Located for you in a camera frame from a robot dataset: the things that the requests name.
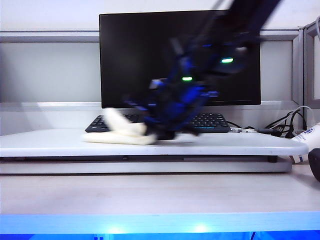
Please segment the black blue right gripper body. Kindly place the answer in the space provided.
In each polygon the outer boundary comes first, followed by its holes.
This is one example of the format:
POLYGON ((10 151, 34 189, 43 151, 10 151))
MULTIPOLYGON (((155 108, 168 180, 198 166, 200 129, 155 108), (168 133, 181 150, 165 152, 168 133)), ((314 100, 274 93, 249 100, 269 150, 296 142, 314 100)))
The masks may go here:
POLYGON ((177 132, 201 133, 219 128, 214 123, 193 123, 208 99, 218 96, 192 76, 154 79, 145 96, 128 96, 125 102, 143 112, 143 123, 177 132))

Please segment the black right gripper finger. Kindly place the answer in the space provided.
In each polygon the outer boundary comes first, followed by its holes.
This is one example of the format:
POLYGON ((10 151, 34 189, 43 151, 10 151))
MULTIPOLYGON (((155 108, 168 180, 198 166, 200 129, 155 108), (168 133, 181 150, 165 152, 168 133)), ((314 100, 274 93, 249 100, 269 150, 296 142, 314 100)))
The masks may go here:
POLYGON ((159 132, 160 140, 173 140, 176 137, 176 131, 172 129, 161 129, 159 132))
POLYGON ((156 139, 162 139, 163 130, 154 125, 147 125, 145 130, 145 135, 146 136, 154 135, 156 139))

